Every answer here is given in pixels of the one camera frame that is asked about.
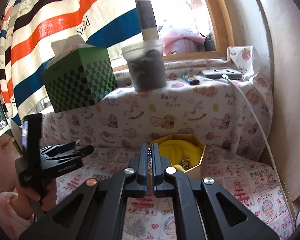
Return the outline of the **person's left hand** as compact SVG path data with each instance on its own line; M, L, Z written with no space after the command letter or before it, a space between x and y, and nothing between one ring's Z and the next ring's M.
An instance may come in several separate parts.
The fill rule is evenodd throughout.
M31 200L41 203L40 208L43 211L50 211L56 206L56 179L49 181L46 186L47 193L43 198L41 198L40 195L30 187L20 186L18 180L16 181L15 187L17 190L17 196L11 200L11 207L15 213L23 219L29 220L34 214L34 210L31 206Z

